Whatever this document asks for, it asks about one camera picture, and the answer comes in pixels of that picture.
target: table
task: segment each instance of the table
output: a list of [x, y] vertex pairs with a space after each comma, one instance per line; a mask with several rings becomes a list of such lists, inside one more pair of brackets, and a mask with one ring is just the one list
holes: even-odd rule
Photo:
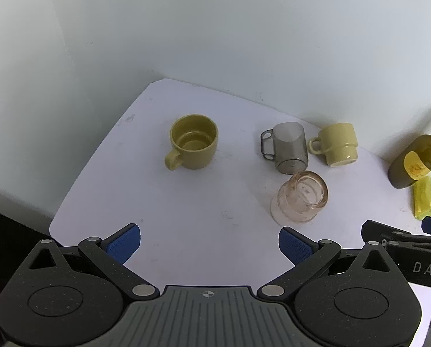
[[[219, 128], [212, 163], [169, 171], [168, 131], [175, 119], [199, 113]], [[128, 223], [141, 230], [140, 248], [126, 267], [161, 291], [165, 285], [258, 287], [292, 265], [278, 249], [280, 227], [269, 215], [272, 196], [289, 176], [260, 154], [260, 133], [298, 121], [306, 138], [319, 129], [272, 108], [174, 80], [152, 83], [133, 102], [93, 154], [50, 225], [65, 246], [105, 238]], [[388, 163], [363, 148], [358, 161], [328, 167], [309, 155], [309, 170], [329, 190], [326, 207], [296, 229], [312, 240], [361, 248], [367, 219], [423, 234], [411, 194], [393, 188]], [[431, 289], [411, 285], [422, 307], [412, 346], [422, 346], [431, 318]]]

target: yellow package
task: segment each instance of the yellow package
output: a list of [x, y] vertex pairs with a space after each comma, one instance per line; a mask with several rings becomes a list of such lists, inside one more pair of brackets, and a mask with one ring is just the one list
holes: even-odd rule
[[413, 198], [415, 203], [415, 218], [423, 220], [431, 217], [431, 178], [423, 177], [413, 185]]

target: yellow mug handle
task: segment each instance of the yellow mug handle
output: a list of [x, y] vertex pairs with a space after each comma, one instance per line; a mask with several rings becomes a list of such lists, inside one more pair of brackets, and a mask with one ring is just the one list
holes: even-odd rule
[[319, 137], [314, 137], [314, 138], [311, 138], [311, 139], [309, 140], [309, 151], [310, 151], [312, 154], [314, 154], [314, 155], [321, 155], [321, 154], [323, 154], [323, 151], [321, 151], [321, 150], [316, 150], [316, 149], [314, 149], [314, 148], [312, 147], [314, 142], [320, 142], [320, 138], [319, 138]]
[[168, 153], [164, 159], [165, 166], [171, 171], [176, 169], [183, 162], [184, 161], [181, 159], [180, 153], [175, 149]]

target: wall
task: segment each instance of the wall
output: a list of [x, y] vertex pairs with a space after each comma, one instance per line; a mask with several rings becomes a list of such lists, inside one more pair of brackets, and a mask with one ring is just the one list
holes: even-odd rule
[[431, 0], [0, 0], [0, 191], [52, 216], [163, 77], [350, 121], [392, 160], [431, 132]]

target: green glass bottle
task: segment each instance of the green glass bottle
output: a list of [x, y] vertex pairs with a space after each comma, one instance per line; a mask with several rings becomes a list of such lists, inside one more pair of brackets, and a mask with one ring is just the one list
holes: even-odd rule
[[423, 134], [395, 158], [389, 167], [388, 178], [394, 188], [402, 189], [413, 185], [430, 171], [431, 135]]

